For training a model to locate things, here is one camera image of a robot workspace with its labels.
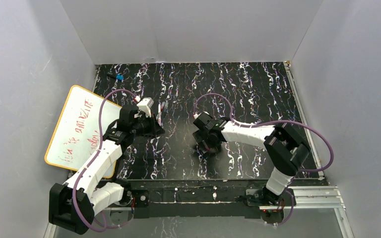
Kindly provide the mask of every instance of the metal frame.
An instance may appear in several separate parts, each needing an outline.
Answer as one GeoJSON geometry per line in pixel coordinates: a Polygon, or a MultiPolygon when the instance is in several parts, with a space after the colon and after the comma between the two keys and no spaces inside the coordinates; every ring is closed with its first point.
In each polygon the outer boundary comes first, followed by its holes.
{"type": "MultiPolygon", "coordinates": [[[[294,98],[296,99],[296,105],[297,105],[297,108],[299,110],[300,117],[302,118],[302,123],[307,125],[305,113],[303,111],[303,107],[302,107],[302,104],[300,102],[299,95],[297,93],[296,84],[294,82],[293,74],[291,73],[291,70],[290,70],[290,62],[289,61],[284,62],[284,67],[285,67],[285,71],[287,72],[288,81],[290,82],[291,89],[293,90],[294,98]]],[[[319,157],[318,157],[318,152],[316,150],[315,144],[313,143],[312,134],[307,129],[305,129],[305,132],[306,132],[306,135],[308,137],[308,142],[309,142],[309,144],[310,144],[310,146],[312,148],[313,159],[315,161],[316,167],[317,168],[321,168],[322,165],[320,164],[320,160],[319,160],[319,157]]],[[[324,179],[325,178],[325,176],[324,176],[322,171],[318,172],[318,174],[319,174],[319,179],[324,179]]]]}
{"type": "MultiPolygon", "coordinates": [[[[294,209],[319,209],[333,208],[342,236],[344,238],[353,238],[347,215],[345,214],[345,204],[337,186],[292,186],[297,205],[294,209]]],[[[270,209],[269,206],[259,207],[260,210],[270,209]]],[[[111,207],[104,211],[130,211],[128,207],[111,207]]],[[[44,238],[54,238],[56,226],[48,223],[44,238]]]]}

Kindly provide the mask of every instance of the small white part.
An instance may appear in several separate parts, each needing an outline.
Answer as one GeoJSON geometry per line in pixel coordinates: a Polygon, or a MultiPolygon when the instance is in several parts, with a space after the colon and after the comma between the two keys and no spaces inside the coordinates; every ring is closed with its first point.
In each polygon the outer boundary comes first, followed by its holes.
{"type": "Polygon", "coordinates": [[[287,176],[274,167],[271,177],[269,177],[268,182],[266,183],[266,188],[279,196],[290,184],[292,178],[294,178],[294,176],[287,176]]]}
{"type": "Polygon", "coordinates": [[[122,199],[124,188],[117,183],[108,182],[104,187],[95,191],[90,198],[91,204],[94,204],[94,214],[97,215],[110,204],[122,199]]]}
{"type": "MultiPolygon", "coordinates": [[[[88,158],[88,160],[84,163],[84,166],[65,182],[68,183],[68,187],[73,188],[79,174],[82,170],[84,170],[84,168],[86,168],[86,165],[91,161],[96,153],[97,150],[94,151],[90,158],[88,158]]],[[[91,197],[91,194],[103,177],[104,173],[121,156],[122,148],[120,145],[116,145],[115,142],[111,140],[103,141],[100,154],[96,157],[90,167],[87,168],[83,177],[79,180],[77,189],[83,188],[88,197],[91,197]]]]}
{"type": "Polygon", "coordinates": [[[263,145],[265,142],[265,137],[271,135],[273,131],[273,125],[245,128],[234,125],[231,121],[229,121],[224,125],[224,129],[221,133],[226,141],[243,142],[260,147],[261,149],[265,149],[265,146],[263,145]]]}
{"type": "Polygon", "coordinates": [[[134,99],[133,99],[136,103],[139,103],[139,101],[141,101],[141,98],[139,96],[136,96],[134,99]]]}
{"type": "Polygon", "coordinates": [[[143,98],[138,104],[136,104],[138,106],[138,108],[145,112],[145,116],[146,117],[151,117],[151,106],[153,105],[154,101],[152,100],[152,98],[143,98]]]}

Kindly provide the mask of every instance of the whiteboard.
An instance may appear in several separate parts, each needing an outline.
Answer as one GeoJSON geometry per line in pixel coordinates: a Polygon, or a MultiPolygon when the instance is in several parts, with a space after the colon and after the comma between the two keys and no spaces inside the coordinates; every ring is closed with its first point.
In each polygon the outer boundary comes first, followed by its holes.
{"type": "MultiPolygon", "coordinates": [[[[98,113],[102,102],[102,97],[78,85],[71,87],[45,154],[46,163],[74,171],[81,168],[100,143],[98,113]]],[[[120,108],[110,101],[104,103],[103,134],[119,118],[120,108]]],[[[115,164],[106,171],[105,178],[113,176],[115,164]]]]}

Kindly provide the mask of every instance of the whiteboard frame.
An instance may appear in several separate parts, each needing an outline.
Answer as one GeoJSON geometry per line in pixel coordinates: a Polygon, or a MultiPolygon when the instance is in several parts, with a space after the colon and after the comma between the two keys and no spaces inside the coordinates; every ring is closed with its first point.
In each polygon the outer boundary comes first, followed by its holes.
{"type": "MultiPolygon", "coordinates": [[[[52,138],[50,139],[49,146],[47,147],[47,150],[46,150],[46,153],[45,153],[45,162],[46,162],[46,164],[48,164],[48,165],[52,165],[52,166],[56,166],[56,167],[59,167],[59,168],[64,168],[64,169],[72,170],[72,171],[78,171],[78,169],[69,168],[69,167],[66,167],[66,166],[62,166],[62,165],[58,165],[58,164],[50,163],[50,162],[47,160],[47,155],[48,155],[48,153],[49,153],[49,150],[50,150],[50,147],[51,147],[51,145],[52,145],[53,138],[55,137],[56,131],[58,130],[59,122],[61,122],[62,115],[63,115],[64,112],[65,112],[65,107],[66,107],[66,105],[67,105],[67,103],[68,103],[69,97],[71,96],[71,92],[72,92],[73,88],[75,88],[75,87],[78,87],[78,88],[80,88],[80,89],[82,89],[82,90],[84,90],[84,91],[87,91],[87,92],[89,92],[89,93],[91,93],[91,94],[96,95],[97,97],[99,97],[99,98],[101,98],[101,99],[104,99],[104,98],[101,97],[100,95],[97,95],[97,94],[91,92],[90,90],[87,90],[87,89],[85,89],[85,88],[83,88],[83,87],[81,87],[81,86],[79,86],[79,85],[73,85],[73,86],[70,88],[70,90],[69,90],[68,96],[66,97],[66,100],[65,100],[65,104],[63,105],[61,114],[59,115],[58,123],[56,123],[55,130],[53,131],[52,138]]],[[[121,106],[119,106],[119,105],[117,105],[116,103],[111,102],[111,101],[109,101],[109,100],[107,100],[106,102],[109,102],[109,103],[111,103],[111,104],[113,104],[113,105],[115,105],[115,106],[118,106],[119,109],[122,108],[121,106]]],[[[111,174],[109,177],[104,177],[104,178],[105,178],[105,179],[110,179],[111,177],[113,177],[113,175],[115,174],[115,170],[116,170],[116,162],[115,162],[115,164],[114,164],[114,166],[113,166],[112,174],[111,174]]]]}

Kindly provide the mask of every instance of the white wall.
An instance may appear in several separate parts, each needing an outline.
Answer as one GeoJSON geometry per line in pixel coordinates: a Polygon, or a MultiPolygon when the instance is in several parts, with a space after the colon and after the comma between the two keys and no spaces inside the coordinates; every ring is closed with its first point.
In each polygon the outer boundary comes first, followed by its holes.
{"type": "Polygon", "coordinates": [[[43,237],[66,178],[43,157],[69,88],[94,74],[59,0],[0,0],[0,238],[43,237]]]}
{"type": "Polygon", "coordinates": [[[291,60],[322,1],[61,0],[95,64],[291,60]]]}
{"type": "Polygon", "coordinates": [[[334,147],[325,175],[354,235],[381,237],[381,1],[325,0],[292,71],[309,124],[334,147]]]}

